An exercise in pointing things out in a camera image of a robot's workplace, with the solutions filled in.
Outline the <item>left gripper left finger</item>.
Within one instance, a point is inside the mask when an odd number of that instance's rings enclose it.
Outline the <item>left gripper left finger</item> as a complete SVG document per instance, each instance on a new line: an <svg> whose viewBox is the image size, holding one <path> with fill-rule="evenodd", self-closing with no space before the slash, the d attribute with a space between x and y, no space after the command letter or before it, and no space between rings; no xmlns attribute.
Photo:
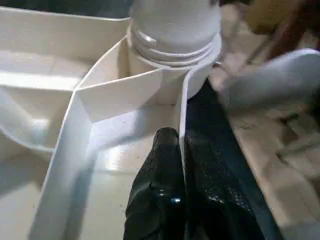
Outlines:
<svg viewBox="0 0 320 240"><path fill-rule="evenodd" d="M136 175L125 209L125 240L182 240L186 190L177 131L159 129Z"/></svg>

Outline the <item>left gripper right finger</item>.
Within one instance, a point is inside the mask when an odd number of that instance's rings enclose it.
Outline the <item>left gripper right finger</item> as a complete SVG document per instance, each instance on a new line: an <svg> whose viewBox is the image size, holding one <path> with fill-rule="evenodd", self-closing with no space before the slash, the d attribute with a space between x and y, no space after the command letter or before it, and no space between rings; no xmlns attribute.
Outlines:
<svg viewBox="0 0 320 240"><path fill-rule="evenodd" d="M189 239L264 239L247 196L209 139L187 132L185 157Z"/></svg>

